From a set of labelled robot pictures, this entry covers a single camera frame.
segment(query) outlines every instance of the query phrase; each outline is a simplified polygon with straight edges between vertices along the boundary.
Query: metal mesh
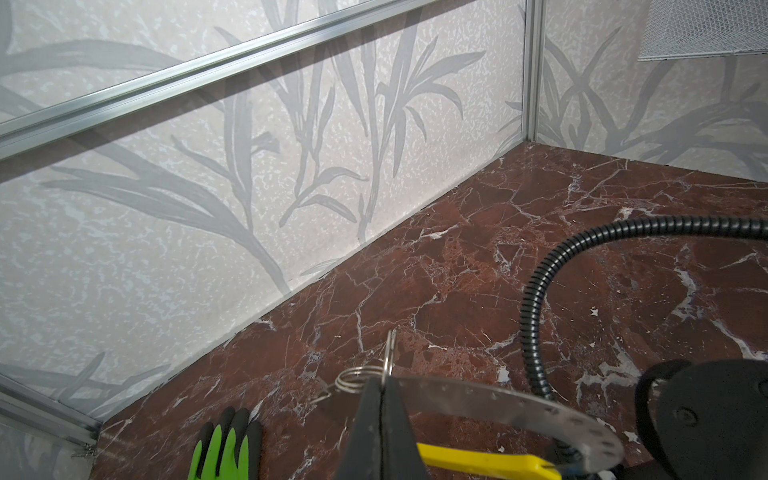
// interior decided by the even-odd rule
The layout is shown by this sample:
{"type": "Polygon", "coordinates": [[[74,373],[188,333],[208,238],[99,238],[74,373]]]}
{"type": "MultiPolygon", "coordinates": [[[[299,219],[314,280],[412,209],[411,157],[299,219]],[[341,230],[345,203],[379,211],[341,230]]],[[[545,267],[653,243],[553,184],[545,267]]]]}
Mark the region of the metal mesh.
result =
{"type": "Polygon", "coordinates": [[[768,51],[768,0],[651,0],[637,60],[768,51]]]}

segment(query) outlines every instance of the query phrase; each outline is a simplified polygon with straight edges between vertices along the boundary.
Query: marble countertop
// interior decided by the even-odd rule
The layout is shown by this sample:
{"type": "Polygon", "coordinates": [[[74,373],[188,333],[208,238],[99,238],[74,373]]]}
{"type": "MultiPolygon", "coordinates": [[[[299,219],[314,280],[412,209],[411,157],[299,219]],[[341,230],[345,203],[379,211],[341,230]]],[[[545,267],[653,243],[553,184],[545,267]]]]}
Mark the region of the marble countertop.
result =
{"type": "MultiPolygon", "coordinates": [[[[104,425],[91,478],[186,478],[198,429],[226,406],[258,410],[261,478],[332,478],[350,425],[310,406],[348,366],[528,391],[518,340],[523,286],[570,235],[644,214],[768,216],[768,184],[526,143],[104,425]]],[[[627,460],[634,384],[663,360],[768,358],[768,245],[622,240],[574,258],[548,291],[545,361],[559,399],[605,422],[627,460]]],[[[419,441],[542,454],[503,425],[416,415],[419,441]]],[[[466,478],[433,470],[434,478],[466,478]]]]}

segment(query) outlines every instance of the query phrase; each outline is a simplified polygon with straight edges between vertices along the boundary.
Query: aluminum frame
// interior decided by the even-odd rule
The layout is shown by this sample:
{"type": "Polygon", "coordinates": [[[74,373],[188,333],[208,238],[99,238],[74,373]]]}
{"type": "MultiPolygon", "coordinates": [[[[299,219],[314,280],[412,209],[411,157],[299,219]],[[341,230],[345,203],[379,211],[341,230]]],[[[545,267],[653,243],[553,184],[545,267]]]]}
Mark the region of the aluminum frame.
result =
{"type": "Polygon", "coordinates": [[[101,422],[0,376],[0,423],[78,452],[96,446],[101,422]]]}
{"type": "Polygon", "coordinates": [[[0,124],[0,161],[438,0],[368,0],[0,124]]]}
{"type": "Polygon", "coordinates": [[[536,141],[541,65],[544,60],[546,0],[525,0],[525,43],[523,51],[523,118],[520,137],[536,141]]]}

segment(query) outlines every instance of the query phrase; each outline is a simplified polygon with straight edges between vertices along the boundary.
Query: metal ring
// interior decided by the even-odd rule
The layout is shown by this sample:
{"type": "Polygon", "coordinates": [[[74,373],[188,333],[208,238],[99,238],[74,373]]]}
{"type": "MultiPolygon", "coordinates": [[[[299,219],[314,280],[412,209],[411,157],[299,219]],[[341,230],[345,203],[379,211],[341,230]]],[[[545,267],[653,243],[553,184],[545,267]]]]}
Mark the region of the metal ring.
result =
{"type": "Polygon", "coordinates": [[[343,370],[334,385],[342,392],[360,393],[367,379],[376,378],[383,374],[384,368],[377,365],[354,366],[343,370]]]}
{"type": "Polygon", "coordinates": [[[384,347],[384,367],[382,369],[382,389],[386,386],[387,378],[392,375],[392,366],[395,364],[395,341],[397,332],[392,329],[386,335],[386,346],[384,347]]]}

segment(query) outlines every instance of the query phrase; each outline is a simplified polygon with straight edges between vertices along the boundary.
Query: work glove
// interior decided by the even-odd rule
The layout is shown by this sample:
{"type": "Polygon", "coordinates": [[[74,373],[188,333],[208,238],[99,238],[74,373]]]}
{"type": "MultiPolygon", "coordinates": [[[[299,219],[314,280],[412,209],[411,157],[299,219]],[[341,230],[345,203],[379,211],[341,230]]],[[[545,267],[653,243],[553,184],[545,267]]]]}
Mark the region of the work glove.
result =
{"type": "Polygon", "coordinates": [[[255,419],[249,423],[248,416],[245,409],[235,412],[234,408],[227,407],[215,428],[211,422],[203,425],[187,480],[259,478],[261,424],[255,419]]]}

